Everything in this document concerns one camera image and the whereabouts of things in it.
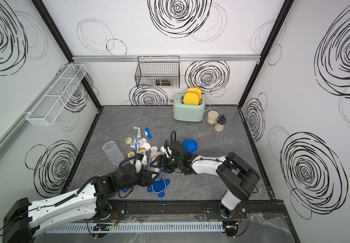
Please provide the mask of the cream lotion bottle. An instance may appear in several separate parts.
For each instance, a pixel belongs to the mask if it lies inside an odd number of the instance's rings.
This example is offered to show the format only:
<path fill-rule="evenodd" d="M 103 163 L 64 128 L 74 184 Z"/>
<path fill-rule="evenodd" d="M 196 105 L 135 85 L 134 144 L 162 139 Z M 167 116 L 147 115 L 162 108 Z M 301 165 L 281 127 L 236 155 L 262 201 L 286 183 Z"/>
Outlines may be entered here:
<path fill-rule="evenodd" d="M 135 157 L 136 154 L 135 154 L 135 152 L 133 150 L 130 150 L 130 151 L 127 152 L 127 156 L 128 156 L 128 158 L 132 158 L 132 157 Z"/>
<path fill-rule="evenodd" d="M 145 148 L 140 148 L 138 153 L 141 155 L 140 156 L 140 162 L 142 163 L 143 166 L 146 166 L 148 165 L 148 162 L 147 162 L 147 155 L 146 155 L 146 150 Z"/>

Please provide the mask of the mint green toaster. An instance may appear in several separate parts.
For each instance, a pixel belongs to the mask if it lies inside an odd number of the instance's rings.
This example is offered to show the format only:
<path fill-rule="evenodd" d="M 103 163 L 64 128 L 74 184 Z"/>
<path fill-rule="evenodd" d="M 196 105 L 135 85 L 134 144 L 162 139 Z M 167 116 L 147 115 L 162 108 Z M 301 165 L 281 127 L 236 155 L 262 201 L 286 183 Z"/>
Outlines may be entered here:
<path fill-rule="evenodd" d="M 198 105 L 189 105 L 183 103 L 184 94 L 177 94 L 173 102 L 173 118 L 179 121 L 201 122 L 205 113 L 211 108 L 210 103 L 205 99 Z"/>

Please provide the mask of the beige round jar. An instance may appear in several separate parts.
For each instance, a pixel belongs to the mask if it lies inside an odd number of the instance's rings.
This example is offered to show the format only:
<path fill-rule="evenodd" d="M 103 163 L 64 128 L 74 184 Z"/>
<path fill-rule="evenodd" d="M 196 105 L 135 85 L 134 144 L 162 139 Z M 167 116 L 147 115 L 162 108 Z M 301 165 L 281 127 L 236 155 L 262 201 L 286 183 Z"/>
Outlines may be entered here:
<path fill-rule="evenodd" d="M 218 117 L 219 113 L 215 110 L 211 110 L 207 114 L 206 121 L 211 125 L 215 125 L 217 123 Z"/>

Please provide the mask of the white round toiletry piece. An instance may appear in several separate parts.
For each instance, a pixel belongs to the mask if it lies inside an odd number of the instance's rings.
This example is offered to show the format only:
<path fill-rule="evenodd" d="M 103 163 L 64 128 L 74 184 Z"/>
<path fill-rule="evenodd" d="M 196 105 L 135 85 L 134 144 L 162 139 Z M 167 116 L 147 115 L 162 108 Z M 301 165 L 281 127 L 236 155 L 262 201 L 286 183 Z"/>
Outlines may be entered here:
<path fill-rule="evenodd" d="M 145 149 L 145 151 L 149 151 L 151 149 L 151 145 L 147 141 L 146 138 L 140 138 L 139 139 L 139 148 Z"/>

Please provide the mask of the black-cap glass bottle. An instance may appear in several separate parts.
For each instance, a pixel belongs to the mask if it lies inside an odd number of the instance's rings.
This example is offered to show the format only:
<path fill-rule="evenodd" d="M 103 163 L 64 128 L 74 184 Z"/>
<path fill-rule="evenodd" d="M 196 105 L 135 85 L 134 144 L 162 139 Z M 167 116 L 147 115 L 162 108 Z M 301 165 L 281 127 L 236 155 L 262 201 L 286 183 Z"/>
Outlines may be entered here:
<path fill-rule="evenodd" d="M 220 115 L 217 118 L 216 124 L 214 125 L 214 129 L 217 132 L 222 132 L 224 130 L 225 124 L 227 122 L 227 118 L 224 114 Z"/>

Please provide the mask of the yellow toast slice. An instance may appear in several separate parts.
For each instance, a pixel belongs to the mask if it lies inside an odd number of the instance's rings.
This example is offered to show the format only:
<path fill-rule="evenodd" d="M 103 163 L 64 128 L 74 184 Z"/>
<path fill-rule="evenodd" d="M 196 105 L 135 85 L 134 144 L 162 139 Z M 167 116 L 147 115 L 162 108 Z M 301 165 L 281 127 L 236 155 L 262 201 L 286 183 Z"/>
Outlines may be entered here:
<path fill-rule="evenodd" d="M 194 93 L 198 94 L 198 96 L 202 96 L 201 89 L 196 88 L 196 87 L 188 88 L 187 92 L 194 92 Z"/>
<path fill-rule="evenodd" d="M 186 92 L 183 96 L 183 103 L 186 105 L 199 105 L 200 95 L 193 91 Z"/>

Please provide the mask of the white mesh wall shelf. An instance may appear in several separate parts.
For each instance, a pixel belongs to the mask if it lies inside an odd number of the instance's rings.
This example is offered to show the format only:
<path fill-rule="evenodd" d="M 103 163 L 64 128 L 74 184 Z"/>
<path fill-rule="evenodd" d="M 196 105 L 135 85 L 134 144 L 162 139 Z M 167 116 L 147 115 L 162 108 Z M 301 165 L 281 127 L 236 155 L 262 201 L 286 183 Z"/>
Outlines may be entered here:
<path fill-rule="evenodd" d="M 83 64 L 69 64 L 50 85 L 26 120 L 34 126 L 51 126 L 64 110 L 81 112 L 88 103 L 88 93 L 82 85 L 87 75 Z"/>

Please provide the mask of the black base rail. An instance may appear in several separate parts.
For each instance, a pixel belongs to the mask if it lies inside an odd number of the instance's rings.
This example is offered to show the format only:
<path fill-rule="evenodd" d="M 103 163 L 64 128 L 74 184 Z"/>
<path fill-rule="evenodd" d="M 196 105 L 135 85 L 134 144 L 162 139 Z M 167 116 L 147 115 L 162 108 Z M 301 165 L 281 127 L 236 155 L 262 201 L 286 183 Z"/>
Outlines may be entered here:
<path fill-rule="evenodd" d="M 284 213 L 281 200 L 250 200 L 235 209 L 226 209 L 220 200 L 108 200 L 105 210 L 115 213 L 114 219 L 128 215 L 202 215 L 207 219 L 246 219 L 252 213 Z"/>

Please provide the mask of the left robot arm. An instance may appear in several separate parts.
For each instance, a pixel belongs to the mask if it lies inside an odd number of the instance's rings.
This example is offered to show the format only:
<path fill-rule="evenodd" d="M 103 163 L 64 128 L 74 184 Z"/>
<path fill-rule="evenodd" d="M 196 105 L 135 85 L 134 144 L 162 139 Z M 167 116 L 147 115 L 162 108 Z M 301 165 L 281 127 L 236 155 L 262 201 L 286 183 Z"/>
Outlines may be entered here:
<path fill-rule="evenodd" d="M 89 178 L 79 189 L 43 200 L 17 200 L 3 219 L 0 237 L 4 243 L 32 243 L 35 238 L 60 225 L 79 220 L 107 219 L 113 210 L 108 200 L 134 186 L 149 187 L 157 172 L 144 168 L 143 155 L 122 161 L 117 169 Z"/>

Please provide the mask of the back yellow toast slice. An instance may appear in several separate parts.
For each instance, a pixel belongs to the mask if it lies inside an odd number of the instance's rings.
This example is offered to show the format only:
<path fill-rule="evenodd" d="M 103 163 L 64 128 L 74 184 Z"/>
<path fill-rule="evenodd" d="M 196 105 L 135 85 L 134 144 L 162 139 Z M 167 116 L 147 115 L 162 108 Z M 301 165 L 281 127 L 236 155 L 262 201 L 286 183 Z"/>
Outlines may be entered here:
<path fill-rule="evenodd" d="M 187 92 L 194 92 L 194 93 L 198 94 L 198 96 L 202 96 L 201 89 L 196 88 L 196 87 L 188 88 Z"/>

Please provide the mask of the blue white toothpaste tube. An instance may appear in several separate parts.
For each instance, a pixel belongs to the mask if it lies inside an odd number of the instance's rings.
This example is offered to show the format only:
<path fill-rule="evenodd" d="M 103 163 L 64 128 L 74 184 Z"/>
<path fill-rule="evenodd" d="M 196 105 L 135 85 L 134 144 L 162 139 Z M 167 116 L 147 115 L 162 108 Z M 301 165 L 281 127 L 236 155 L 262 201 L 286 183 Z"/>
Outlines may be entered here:
<path fill-rule="evenodd" d="M 134 140 L 131 144 L 131 148 L 133 149 L 134 153 L 137 154 L 139 152 L 139 143 L 137 140 Z"/>

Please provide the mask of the green toothbrush packet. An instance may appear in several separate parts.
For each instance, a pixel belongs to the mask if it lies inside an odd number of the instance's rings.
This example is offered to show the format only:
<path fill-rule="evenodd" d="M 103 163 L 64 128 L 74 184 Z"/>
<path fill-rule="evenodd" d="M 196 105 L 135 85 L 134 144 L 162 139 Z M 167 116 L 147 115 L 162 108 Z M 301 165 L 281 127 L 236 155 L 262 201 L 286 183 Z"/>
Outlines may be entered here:
<path fill-rule="evenodd" d="M 140 127 L 134 127 L 134 139 L 139 140 L 141 138 L 141 128 Z"/>

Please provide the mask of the blue small toiletry tube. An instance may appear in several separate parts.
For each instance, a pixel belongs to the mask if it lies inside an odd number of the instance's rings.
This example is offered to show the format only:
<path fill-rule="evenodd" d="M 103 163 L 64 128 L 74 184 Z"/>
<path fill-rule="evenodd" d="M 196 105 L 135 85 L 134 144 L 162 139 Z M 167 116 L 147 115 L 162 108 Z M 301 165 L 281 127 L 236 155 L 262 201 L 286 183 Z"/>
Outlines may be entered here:
<path fill-rule="evenodd" d="M 151 135 L 151 133 L 149 131 L 149 128 L 145 128 L 144 132 L 145 132 L 145 135 L 146 135 L 147 139 L 152 139 L 152 135 Z"/>

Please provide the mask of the green round toiletry tin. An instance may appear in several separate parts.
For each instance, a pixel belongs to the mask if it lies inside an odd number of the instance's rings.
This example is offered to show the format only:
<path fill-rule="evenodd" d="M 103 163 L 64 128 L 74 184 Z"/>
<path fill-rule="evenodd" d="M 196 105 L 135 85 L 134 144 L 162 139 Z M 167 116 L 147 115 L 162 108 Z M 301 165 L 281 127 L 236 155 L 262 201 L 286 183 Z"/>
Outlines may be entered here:
<path fill-rule="evenodd" d="M 133 142 L 133 139 L 131 137 L 127 137 L 124 141 L 126 144 L 131 144 Z"/>

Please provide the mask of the blue-lid clear container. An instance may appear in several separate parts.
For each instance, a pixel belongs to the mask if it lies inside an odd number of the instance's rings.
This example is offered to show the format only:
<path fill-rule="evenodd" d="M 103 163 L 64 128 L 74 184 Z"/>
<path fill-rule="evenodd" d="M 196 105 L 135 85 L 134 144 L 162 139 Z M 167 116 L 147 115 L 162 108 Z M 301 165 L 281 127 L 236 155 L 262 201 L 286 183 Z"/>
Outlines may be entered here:
<path fill-rule="evenodd" d="M 185 139 L 182 145 L 189 154 L 193 154 L 198 149 L 198 144 L 193 139 Z"/>
<path fill-rule="evenodd" d="M 157 165 L 157 157 L 163 156 L 162 152 L 151 152 L 150 159 L 148 162 L 148 171 L 155 173 L 155 181 L 161 178 L 161 174 L 159 173 L 158 165 Z"/>
<path fill-rule="evenodd" d="M 115 141 L 106 142 L 102 149 L 115 166 L 118 166 L 125 159 Z"/>

